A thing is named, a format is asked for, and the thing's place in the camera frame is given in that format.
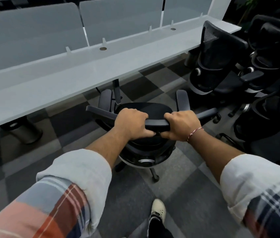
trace bracelet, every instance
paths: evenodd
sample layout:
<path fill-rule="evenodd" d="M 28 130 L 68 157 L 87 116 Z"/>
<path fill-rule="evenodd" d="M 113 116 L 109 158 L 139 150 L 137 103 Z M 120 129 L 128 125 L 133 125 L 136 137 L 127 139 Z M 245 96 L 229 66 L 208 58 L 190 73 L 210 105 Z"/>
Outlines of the bracelet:
<path fill-rule="evenodd" d="M 189 141 L 189 138 L 193 135 L 193 133 L 194 133 L 195 131 L 199 130 L 199 129 L 203 129 L 203 128 L 200 127 L 200 128 L 195 129 L 195 130 L 188 136 L 187 142 Z"/>

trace white desk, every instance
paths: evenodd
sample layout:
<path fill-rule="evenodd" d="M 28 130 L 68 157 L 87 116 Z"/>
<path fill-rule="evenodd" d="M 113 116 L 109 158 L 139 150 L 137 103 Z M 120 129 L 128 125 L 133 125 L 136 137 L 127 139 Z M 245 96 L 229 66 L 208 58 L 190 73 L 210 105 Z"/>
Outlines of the white desk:
<path fill-rule="evenodd" d="M 241 29 L 206 15 L 0 70 L 0 125 L 198 47 L 205 20 Z"/>

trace white sneaker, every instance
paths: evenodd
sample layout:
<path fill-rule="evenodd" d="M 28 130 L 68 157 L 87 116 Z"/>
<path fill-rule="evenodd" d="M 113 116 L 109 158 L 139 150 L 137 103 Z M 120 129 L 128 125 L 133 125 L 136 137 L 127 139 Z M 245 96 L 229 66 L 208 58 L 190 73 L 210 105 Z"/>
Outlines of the white sneaker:
<path fill-rule="evenodd" d="M 166 216 L 166 208 L 165 208 L 164 203 L 161 200 L 155 199 L 153 201 L 152 208 L 151 208 L 151 216 L 152 215 L 156 215 L 156 216 L 160 217 L 162 220 L 162 223 L 164 224 L 165 216 Z"/>

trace chair caster wheel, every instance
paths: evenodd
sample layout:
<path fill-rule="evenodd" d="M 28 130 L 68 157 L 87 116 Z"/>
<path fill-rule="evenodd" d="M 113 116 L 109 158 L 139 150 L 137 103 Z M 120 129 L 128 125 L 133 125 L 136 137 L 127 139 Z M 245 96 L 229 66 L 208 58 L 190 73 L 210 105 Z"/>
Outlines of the chair caster wheel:
<path fill-rule="evenodd" d="M 218 120 L 217 118 L 213 119 L 213 123 L 219 123 L 220 120 Z"/>
<path fill-rule="evenodd" d="M 235 116 L 235 114 L 234 113 L 229 113 L 228 116 L 232 118 L 233 116 Z"/>
<path fill-rule="evenodd" d="M 160 180 L 160 177 L 159 176 L 156 176 L 155 178 L 152 177 L 152 180 L 153 180 L 154 183 L 156 183 Z"/>

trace desk divider panel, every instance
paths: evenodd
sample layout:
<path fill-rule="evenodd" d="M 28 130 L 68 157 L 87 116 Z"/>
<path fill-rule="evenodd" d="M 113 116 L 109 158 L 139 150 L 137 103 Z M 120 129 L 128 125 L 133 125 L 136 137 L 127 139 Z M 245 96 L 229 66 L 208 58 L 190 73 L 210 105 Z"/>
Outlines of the desk divider panel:
<path fill-rule="evenodd" d="M 162 26 L 207 15 L 212 0 L 165 0 Z"/>
<path fill-rule="evenodd" d="M 88 0 L 80 11 L 90 46 L 160 26 L 163 0 Z"/>
<path fill-rule="evenodd" d="M 0 70 L 87 47 L 79 10 L 63 3 L 0 12 Z"/>

